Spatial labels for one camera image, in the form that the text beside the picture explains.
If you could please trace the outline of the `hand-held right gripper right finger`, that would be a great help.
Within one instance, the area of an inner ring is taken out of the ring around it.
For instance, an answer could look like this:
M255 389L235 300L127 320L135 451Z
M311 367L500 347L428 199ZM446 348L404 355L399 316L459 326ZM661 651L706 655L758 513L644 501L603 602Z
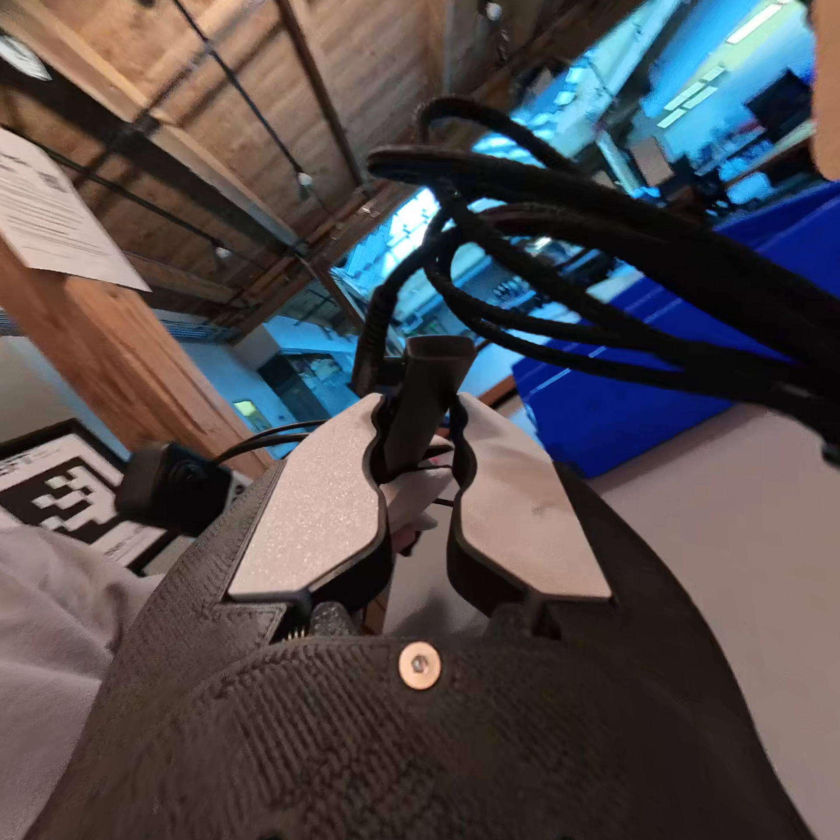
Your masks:
M606 603L613 593L551 457L459 393L450 433L458 492L448 578L471 604Z

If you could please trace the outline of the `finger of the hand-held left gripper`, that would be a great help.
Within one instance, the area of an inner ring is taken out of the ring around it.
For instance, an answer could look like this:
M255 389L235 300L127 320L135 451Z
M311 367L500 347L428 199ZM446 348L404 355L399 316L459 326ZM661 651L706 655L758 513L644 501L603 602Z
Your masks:
M438 527L437 520L427 511L453 481L450 464L439 464L437 458L450 456L454 446L441 436L434 436L428 449L441 452L426 455L418 465L381 487L385 498L389 533L425 533Z

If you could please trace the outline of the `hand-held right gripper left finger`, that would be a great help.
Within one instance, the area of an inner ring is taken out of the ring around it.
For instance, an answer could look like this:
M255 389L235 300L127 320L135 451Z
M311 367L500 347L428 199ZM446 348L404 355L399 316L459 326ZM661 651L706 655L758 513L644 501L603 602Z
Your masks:
M393 556L371 467L384 404L360 399L289 454L239 554L232 601L364 607L384 590Z

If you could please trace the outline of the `grey usb hub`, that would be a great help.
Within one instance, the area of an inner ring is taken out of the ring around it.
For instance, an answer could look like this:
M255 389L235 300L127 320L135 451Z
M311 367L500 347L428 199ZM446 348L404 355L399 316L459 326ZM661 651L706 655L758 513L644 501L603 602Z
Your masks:
M402 379L383 414L384 482L419 466L476 357L465 335L407 340Z

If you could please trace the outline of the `black white marker board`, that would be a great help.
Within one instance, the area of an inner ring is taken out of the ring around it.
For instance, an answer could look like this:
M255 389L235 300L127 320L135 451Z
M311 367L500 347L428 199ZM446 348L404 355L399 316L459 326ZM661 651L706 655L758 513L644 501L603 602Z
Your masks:
M1 530L75 539L142 575L175 535L116 509L126 462L76 419L1 444Z

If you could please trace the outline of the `blue plastic bin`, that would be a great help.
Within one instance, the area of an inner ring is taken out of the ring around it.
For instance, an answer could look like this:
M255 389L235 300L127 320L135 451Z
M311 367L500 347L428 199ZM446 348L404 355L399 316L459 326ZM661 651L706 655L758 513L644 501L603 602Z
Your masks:
M716 231L838 297L838 196L838 182L827 182L731 217ZM620 293L615 304L679 338L783 358L646 277ZM601 476L733 406L528 359L515 363L512 375L542 446L584 478Z

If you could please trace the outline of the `white paper notice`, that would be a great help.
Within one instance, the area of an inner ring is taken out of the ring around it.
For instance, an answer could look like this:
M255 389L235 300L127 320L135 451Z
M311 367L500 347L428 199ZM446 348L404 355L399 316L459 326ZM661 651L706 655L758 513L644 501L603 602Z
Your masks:
M151 291L58 165L5 129L1 232L27 268Z

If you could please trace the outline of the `wooden post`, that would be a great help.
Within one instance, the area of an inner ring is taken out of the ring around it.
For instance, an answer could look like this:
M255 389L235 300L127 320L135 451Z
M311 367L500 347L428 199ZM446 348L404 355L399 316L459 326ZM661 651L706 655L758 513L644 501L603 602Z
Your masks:
M249 436L137 291L26 267L2 240L1 304L128 450L176 442L213 458Z

